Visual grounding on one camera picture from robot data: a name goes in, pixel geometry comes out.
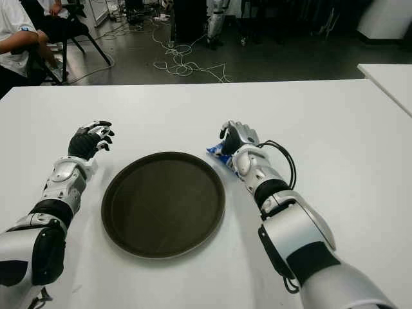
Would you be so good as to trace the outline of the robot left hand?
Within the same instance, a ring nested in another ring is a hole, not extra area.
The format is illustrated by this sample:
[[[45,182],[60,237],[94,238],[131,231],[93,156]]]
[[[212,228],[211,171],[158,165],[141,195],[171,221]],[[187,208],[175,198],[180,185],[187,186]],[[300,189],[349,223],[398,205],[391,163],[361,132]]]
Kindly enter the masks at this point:
[[[100,150],[109,151],[115,135],[111,126],[111,122],[97,120],[78,128],[69,142],[68,155],[89,160]]]

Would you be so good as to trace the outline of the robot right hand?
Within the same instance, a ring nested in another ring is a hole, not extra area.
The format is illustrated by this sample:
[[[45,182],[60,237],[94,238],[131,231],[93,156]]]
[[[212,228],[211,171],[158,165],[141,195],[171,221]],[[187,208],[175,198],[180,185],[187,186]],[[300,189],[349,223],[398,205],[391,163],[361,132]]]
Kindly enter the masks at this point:
[[[233,120],[223,124],[220,131],[220,139],[222,144],[221,153],[223,155],[233,155],[244,145],[259,144],[259,138],[255,129]]]

